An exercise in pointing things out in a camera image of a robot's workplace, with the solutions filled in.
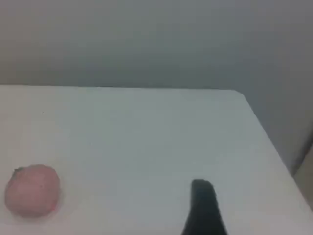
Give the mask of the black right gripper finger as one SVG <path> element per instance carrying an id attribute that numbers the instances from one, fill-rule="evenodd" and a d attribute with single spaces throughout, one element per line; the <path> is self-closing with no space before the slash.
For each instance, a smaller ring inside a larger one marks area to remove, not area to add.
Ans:
<path id="1" fill-rule="evenodd" d="M 190 211 L 183 235 L 227 235 L 213 185 L 204 179 L 191 183 Z"/>

